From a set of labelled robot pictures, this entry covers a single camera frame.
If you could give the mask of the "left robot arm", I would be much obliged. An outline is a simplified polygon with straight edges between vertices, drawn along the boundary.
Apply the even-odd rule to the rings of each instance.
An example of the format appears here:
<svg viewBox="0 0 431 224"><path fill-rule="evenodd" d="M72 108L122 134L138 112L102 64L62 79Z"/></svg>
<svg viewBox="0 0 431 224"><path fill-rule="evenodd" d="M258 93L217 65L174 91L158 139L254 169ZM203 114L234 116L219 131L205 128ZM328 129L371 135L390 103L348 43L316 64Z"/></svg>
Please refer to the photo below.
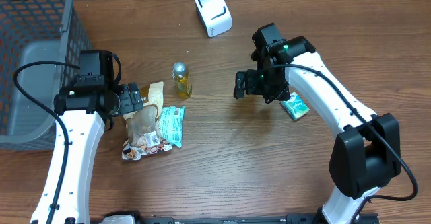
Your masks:
<svg viewBox="0 0 431 224"><path fill-rule="evenodd" d="M31 223L89 223L89 193L98 144L112 118L143 108L135 83L120 84L118 56L80 53L80 69L54 99L56 140L44 190Z"/></svg>

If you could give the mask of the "teal Kleenex tissue pack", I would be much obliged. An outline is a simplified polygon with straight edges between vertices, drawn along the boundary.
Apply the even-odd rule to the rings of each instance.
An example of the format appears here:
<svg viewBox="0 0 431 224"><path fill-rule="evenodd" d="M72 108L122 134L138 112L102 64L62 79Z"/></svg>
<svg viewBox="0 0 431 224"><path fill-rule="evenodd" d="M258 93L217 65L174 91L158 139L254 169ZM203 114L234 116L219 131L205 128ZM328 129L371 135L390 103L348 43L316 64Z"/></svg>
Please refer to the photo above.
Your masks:
<svg viewBox="0 0 431 224"><path fill-rule="evenodd" d="M290 98L286 101L281 101L280 104L293 120L299 120L310 111L310 108L296 92L292 92Z"/></svg>

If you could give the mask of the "PanTree beige snack pouch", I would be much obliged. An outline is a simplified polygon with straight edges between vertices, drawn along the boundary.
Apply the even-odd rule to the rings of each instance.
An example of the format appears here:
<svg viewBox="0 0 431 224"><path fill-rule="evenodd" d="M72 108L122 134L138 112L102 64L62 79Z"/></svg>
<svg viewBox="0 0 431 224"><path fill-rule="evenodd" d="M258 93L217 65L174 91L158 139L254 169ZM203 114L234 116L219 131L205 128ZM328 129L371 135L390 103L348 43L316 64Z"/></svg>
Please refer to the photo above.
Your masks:
<svg viewBox="0 0 431 224"><path fill-rule="evenodd" d="M142 157L172 150L172 145L159 131L159 117L164 103L164 82L160 81L139 90L141 110L128 113L126 122L127 140L123 144L123 160L139 161Z"/></svg>

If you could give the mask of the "teal snack packet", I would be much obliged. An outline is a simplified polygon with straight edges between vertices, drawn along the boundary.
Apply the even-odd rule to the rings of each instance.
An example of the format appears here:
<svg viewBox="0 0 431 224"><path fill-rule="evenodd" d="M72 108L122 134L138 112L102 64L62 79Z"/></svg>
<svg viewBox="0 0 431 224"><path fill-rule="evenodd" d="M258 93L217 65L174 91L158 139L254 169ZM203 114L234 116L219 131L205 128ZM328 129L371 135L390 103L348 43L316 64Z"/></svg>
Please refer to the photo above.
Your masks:
<svg viewBox="0 0 431 224"><path fill-rule="evenodd" d="M183 146L183 118L185 106L163 107L158 120L158 131L163 139L178 148Z"/></svg>

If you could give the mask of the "yellow Vim drink bottle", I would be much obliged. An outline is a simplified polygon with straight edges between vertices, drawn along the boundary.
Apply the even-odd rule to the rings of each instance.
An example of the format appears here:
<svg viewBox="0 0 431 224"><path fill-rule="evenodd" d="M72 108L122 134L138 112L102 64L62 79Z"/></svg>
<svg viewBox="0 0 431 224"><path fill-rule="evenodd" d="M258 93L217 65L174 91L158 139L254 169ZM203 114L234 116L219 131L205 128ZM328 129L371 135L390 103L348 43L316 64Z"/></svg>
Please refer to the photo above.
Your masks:
<svg viewBox="0 0 431 224"><path fill-rule="evenodd" d="M175 82L178 96L187 99L192 94L191 82L189 80L189 70L183 62L176 62L173 65L172 78Z"/></svg>

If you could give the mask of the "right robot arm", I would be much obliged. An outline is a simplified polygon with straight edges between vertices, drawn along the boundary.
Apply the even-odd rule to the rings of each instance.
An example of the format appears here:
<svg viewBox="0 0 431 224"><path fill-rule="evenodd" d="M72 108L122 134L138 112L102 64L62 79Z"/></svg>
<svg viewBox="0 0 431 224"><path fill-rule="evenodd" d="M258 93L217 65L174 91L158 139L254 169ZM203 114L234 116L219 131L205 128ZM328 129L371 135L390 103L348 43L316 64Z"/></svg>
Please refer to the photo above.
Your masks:
<svg viewBox="0 0 431 224"><path fill-rule="evenodd" d="M236 73L234 97L262 95L266 103L293 100L295 87L331 130L329 162L334 189L314 215L289 214L287 223L378 223L364 203L401 172L399 123L357 100L326 68L303 36L286 40L273 23L252 36L256 69Z"/></svg>

